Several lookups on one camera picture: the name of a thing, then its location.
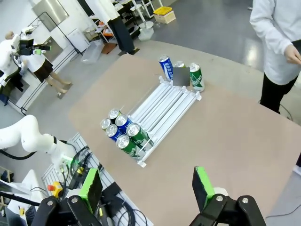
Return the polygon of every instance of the silver can lid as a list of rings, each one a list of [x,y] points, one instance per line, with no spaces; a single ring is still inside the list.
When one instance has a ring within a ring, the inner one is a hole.
[[[132,123],[127,127],[129,137],[136,136],[140,131],[140,126],[137,123]]]
[[[117,108],[114,108],[112,110],[110,110],[110,113],[109,113],[109,118],[110,119],[116,119],[116,117],[119,115],[119,110]]]
[[[100,123],[102,129],[107,129],[111,125],[111,119],[103,119]]]
[[[114,135],[116,134],[117,130],[118,130],[117,126],[114,125],[114,124],[112,124],[112,125],[110,125],[110,126],[107,128],[107,130],[105,131],[105,133],[106,133],[106,135],[107,135],[108,137],[112,137],[112,136],[114,136]]]
[[[174,67],[184,67],[185,66],[185,63],[183,61],[177,61],[175,64],[174,64]]]
[[[123,126],[127,122],[127,116],[125,114],[122,114],[118,116],[115,120],[116,126]]]
[[[197,72],[201,67],[197,63],[192,63],[189,66],[190,72]]]
[[[169,56],[163,55],[159,58],[159,62],[164,62],[164,61],[167,61],[168,59],[169,59]]]
[[[117,138],[117,141],[116,141],[116,145],[120,149],[126,148],[129,143],[130,143],[130,138],[126,134],[121,135],[119,138]]]

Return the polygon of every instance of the yellow lid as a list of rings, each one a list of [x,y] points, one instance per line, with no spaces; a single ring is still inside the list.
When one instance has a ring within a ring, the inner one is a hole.
[[[166,15],[167,13],[173,11],[173,8],[171,7],[166,7],[166,6],[161,6],[160,8],[156,9],[154,11],[154,14],[157,14],[157,15]]]

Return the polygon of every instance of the blue can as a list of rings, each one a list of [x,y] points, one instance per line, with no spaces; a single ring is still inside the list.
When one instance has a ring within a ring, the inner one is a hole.
[[[174,79],[174,68],[173,64],[171,63],[171,60],[169,56],[163,55],[159,58],[159,63],[161,64],[161,67],[164,71],[165,76],[168,79],[173,80]]]
[[[118,116],[115,120],[115,125],[125,134],[127,134],[127,127],[133,123],[125,114]]]
[[[115,124],[110,125],[105,133],[109,138],[111,138],[115,142],[117,141],[117,138],[124,134],[120,129],[118,129],[118,127]]]

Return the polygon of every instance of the can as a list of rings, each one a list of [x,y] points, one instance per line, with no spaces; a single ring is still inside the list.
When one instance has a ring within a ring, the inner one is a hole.
[[[150,150],[154,145],[147,132],[145,132],[137,123],[132,123],[128,126],[127,135],[132,138],[140,148],[143,148],[149,141],[149,143],[144,147],[146,151]]]
[[[183,61],[177,61],[174,64],[174,67],[186,67],[185,63]]]
[[[111,124],[107,130],[106,135],[111,138],[113,141],[117,141],[117,138],[123,135],[122,131],[118,129],[118,127],[115,124]]]
[[[163,55],[159,58],[159,63],[161,64],[161,67],[164,71],[165,76],[167,79],[174,79],[174,70],[173,70],[173,64],[171,63],[171,60],[169,56]]]
[[[127,133],[127,127],[133,123],[129,117],[125,114],[119,115],[115,120],[115,125],[121,129],[125,134]]]
[[[139,152],[141,149],[130,139],[128,135],[121,135],[116,141],[116,146],[133,158],[140,157]]]
[[[190,80],[194,90],[204,91],[205,84],[201,72],[201,67],[197,63],[190,64]]]
[[[119,109],[114,108],[114,109],[110,110],[110,112],[109,112],[109,119],[111,119],[112,123],[115,124],[116,118],[121,114],[122,113]]]
[[[106,131],[107,128],[108,128],[111,124],[112,124],[111,119],[106,118],[106,119],[103,119],[103,120],[102,120],[102,122],[100,123],[100,127],[101,127],[104,131]]]

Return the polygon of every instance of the tabletop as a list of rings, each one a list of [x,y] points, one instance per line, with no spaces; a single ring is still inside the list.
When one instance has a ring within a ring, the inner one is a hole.
[[[124,55],[73,106],[69,118],[95,156],[155,225],[189,225],[198,214],[191,186],[196,165],[204,166],[213,186],[225,188],[231,198],[253,196],[267,216],[300,154],[300,126],[206,83],[202,100],[141,168],[99,123],[114,107],[128,113],[158,84],[159,74],[158,62]]]

